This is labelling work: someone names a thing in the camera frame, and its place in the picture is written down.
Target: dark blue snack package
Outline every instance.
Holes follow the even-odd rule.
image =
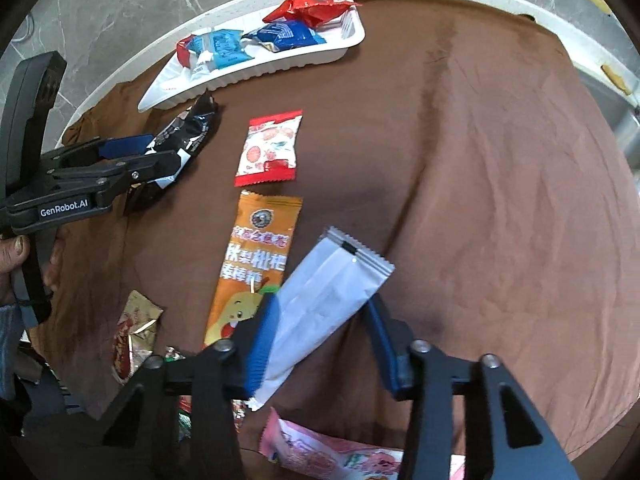
[[[243,38],[257,41],[272,52],[326,43],[316,31],[297,20],[267,23],[246,33]]]
[[[210,72],[253,59],[240,45],[241,37],[242,30],[222,28],[193,38],[187,49],[193,50],[198,56],[194,72],[199,67],[206,67],[206,71]]]

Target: red snack package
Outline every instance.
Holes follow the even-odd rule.
[[[351,6],[359,7],[360,4],[350,0],[284,0],[277,9],[262,20],[265,23],[271,23],[279,18],[286,18],[299,20],[307,27],[316,28],[341,16]]]
[[[236,187],[295,179],[294,144],[301,120],[302,110],[297,110],[249,121]]]
[[[175,53],[178,55],[178,63],[185,68],[191,68],[191,63],[189,61],[190,52],[189,49],[187,49],[187,45],[193,38],[195,38],[195,36],[191,34],[175,44]]]

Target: brown fabric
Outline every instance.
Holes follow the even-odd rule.
[[[501,356],[577,456],[638,398],[640,215],[630,171],[558,39],[458,0],[369,0],[367,37],[338,62],[217,90],[217,136],[153,209],[72,225],[63,284],[36,346],[98,416],[116,394],[111,343],[127,295],[164,308],[158,348],[197,351],[236,214],[250,118],[302,108],[304,197],[287,272],[335,225],[384,254],[392,314],[445,352]],[[138,114],[160,70],[118,85],[67,139],[154,132]],[[357,320],[270,405],[321,433],[402,446],[407,403],[380,386]],[[267,408],[247,416],[256,449]]]

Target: screw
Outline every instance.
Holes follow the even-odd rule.
[[[414,339],[411,341],[411,350],[417,352],[418,354],[426,354],[429,350],[431,350],[431,345],[422,339]]]
[[[158,370],[158,368],[162,368],[164,365],[164,359],[159,355],[151,355],[145,359],[144,366],[145,368],[149,368],[150,370]]]
[[[493,354],[484,354],[480,360],[487,368],[497,368],[500,366],[500,359]]]
[[[218,339],[213,343],[216,352],[230,352],[234,349],[234,342],[231,339]]]

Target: white wrapper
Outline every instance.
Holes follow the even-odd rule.
[[[327,229],[277,293],[280,324],[264,381],[249,407],[261,408],[293,367],[353,316],[394,268],[349,235]]]

